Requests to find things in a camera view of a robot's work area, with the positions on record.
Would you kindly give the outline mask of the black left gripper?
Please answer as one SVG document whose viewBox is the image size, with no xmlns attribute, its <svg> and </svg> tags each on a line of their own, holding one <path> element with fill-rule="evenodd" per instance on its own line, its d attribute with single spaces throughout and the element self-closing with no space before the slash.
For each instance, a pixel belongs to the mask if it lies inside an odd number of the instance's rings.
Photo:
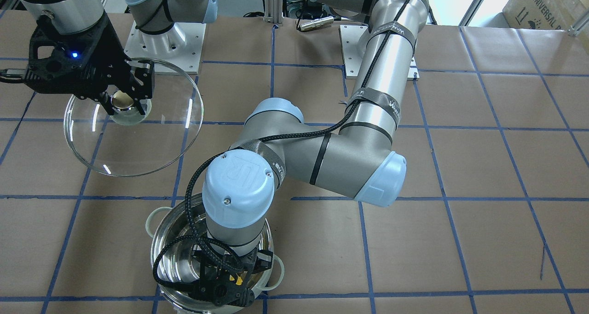
<svg viewBox="0 0 589 314">
<path fill-rule="evenodd" d="M 197 264 L 197 279 L 183 283 L 183 292 L 188 297 L 215 307 L 228 305 L 245 308 L 253 304 L 260 292 L 255 291 L 255 286 L 264 286 L 261 276 L 271 271 L 274 253 L 252 250 L 238 260 L 242 268 L 238 272 L 230 272 L 215 264 L 198 247 L 191 251 L 190 260 Z"/>
</svg>

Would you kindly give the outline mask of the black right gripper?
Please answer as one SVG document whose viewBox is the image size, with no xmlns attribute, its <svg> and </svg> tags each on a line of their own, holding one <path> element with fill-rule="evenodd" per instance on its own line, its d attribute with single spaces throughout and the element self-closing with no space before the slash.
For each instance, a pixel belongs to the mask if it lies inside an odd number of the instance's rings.
<svg viewBox="0 0 589 314">
<path fill-rule="evenodd" d="M 106 92 L 112 85 L 130 96 L 130 116 L 149 116 L 154 62 L 131 64 L 107 14 L 90 28 L 71 35 L 59 33 L 47 15 L 40 16 L 36 24 L 23 76 L 25 85 L 38 93 L 94 100 L 113 116 L 111 96 Z"/>
</svg>

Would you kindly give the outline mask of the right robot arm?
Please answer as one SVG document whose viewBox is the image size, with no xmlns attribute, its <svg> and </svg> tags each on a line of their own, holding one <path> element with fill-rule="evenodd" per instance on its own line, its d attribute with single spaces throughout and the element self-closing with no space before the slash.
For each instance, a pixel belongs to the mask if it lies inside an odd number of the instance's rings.
<svg viewBox="0 0 589 314">
<path fill-rule="evenodd" d="M 217 0 L 20 0 L 36 21 L 28 66 L 1 81 L 92 100 L 118 122 L 150 113 L 156 64 L 188 70 L 187 29 L 214 22 Z"/>
</svg>

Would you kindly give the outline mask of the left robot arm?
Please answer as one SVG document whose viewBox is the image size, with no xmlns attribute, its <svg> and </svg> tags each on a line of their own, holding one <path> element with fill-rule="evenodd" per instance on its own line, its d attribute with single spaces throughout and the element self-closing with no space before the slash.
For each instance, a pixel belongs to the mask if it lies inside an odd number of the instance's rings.
<svg viewBox="0 0 589 314">
<path fill-rule="evenodd" d="M 379 207 L 403 186 L 407 161 L 392 142 L 429 0 L 307 1 L 365 20 L 355 89 L 345 104 L 313 101 L 318 84 L 292 94 L 316 112 L 341 112 L 330 127 L 280 96 L 259 102 L 229 149 L 195 170 L 152 234 L 154 280 L 179 314 L 233 314 L 273 289 L 273 264 L 283 262 L 266 215 L 286 178 Z"/>
</svg>

